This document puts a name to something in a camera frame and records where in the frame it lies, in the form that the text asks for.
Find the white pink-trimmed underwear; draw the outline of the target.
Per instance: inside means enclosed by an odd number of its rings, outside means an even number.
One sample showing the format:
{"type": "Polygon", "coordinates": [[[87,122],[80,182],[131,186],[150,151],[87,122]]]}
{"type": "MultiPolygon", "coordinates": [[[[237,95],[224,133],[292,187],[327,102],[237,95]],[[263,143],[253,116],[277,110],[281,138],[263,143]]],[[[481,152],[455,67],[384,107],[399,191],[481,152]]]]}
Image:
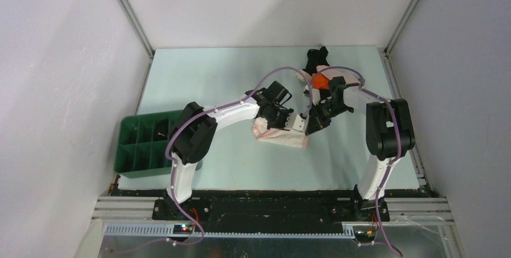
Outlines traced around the white pink-trimmed underwear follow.
{"type": "Polygon", "coordinates": [[[264,118],[255,119],[252,134],[258,141],[292,148],[305,148],[309,141],[309,138],[304,133],[296,130],[268,129],[267,120],[264,118]]]}

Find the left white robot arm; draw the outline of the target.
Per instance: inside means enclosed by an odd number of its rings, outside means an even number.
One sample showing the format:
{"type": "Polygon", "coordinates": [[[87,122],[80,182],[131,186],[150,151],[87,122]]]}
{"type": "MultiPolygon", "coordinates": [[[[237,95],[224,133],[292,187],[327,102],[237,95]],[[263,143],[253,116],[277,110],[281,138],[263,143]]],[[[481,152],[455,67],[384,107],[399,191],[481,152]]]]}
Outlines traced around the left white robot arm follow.
{"type": "Polygon", "coordinates": [[[172,161],[171,182],[167,193],[171,200],[167,211],[175,219],[190,212],[195,169],[208,153],[216,132],[240,121],[263,118],[268,129],[299,132],[305,120],[293,109],[285,108],[288,90],[274,81],[269,87],[247,92],[239,101],[205,109],[196,102],[185,106],[174,126],[169,129],[165,155],[172,161]]]}

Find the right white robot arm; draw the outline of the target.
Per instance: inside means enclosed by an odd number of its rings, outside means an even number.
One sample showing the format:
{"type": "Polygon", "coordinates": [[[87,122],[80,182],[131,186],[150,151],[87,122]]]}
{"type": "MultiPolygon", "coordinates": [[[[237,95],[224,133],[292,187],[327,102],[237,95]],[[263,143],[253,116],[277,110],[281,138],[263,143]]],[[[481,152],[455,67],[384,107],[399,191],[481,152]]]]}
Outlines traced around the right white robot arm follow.
{"type": "Polygon", "coordinates": [[[360,83],[347,83],[334,77],[328,83],[329,97],[312,105],[306,135],[327,128],[331,120],[345,112],[365,116],[365,141],[370,153],[363,177],[353,190],[350,211],[365,221],[378,212],[384,188],[395,165],[415,147],[415,133],[405,99],[388,99],[365,89],[360,83]]]}

